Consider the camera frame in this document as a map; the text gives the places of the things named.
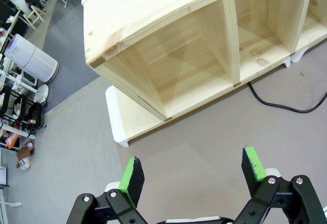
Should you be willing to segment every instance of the wooden stool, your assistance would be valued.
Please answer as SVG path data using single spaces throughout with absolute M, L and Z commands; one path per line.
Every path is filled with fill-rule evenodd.
M 41 21 L 44 21 L 40 14 L 45 14 L 45 13 L 35 6 L 31 6 L 31 8 L 32 8 L 32 12 L 29 15 L 24 14 L 23 17 L 29 23 L 29 25 L 34 30 L 36 30 L 36 28 L 34 27 L 34 24 L 38 21 L 38 19 L 40 19 Z

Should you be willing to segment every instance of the dark gray carpet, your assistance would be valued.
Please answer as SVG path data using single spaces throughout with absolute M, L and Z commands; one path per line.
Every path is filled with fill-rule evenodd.
M 81 0 L 69 0 L 67 8 L 58 0 L 43 51 L 60 65 L 57 76 L 49 84 L 49 111 L 98 77 L 85 64 Z

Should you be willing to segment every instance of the power cord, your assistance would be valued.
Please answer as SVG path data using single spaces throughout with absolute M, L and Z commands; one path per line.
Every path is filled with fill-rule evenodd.
M 266 105 L 266 106 L 271 106 L 271 107 L 276 107 L 276 108 L 283 108 L 283 109 L 287 109 L 287 110 L 290 110 L 292 112 L 295 112 L 295 113 L 310 113 L 314 110 L 316 110 L 322 103 L 323 101 L 327 98 L 327 93 L 326 95 L 322 98 L 322 100 L 315 106 L 313 107 L 312 109 L 309 109 L 309 110 L 298 110 L 298 109 L 295 109 L 295 108 L 291 108 L 291 107 L 288 107 L 288 106 L 284 106 L 284 105 L 279 105 L 279 104 L 274 104 L 274 103 L 268 103 L 268 102 L 265 102 L 264 100 L 262 100 L 258 95 L 257 93 L 255 92 L 254 88 L 252 87 L 251 83 L 247 83 L 254 95 L 254 97 L 259 101 L 261 102 L 262 104 Z

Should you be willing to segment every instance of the white round base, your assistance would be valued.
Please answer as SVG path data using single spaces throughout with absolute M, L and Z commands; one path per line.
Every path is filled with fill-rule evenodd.
M 36 93 L 34 96 L 33 101 L 35 103 L 44 103 L 49 95 L 49 87 L 48 85 L 41 85 L 38 89 L 38 92 L 42 93 L 43 95 Z

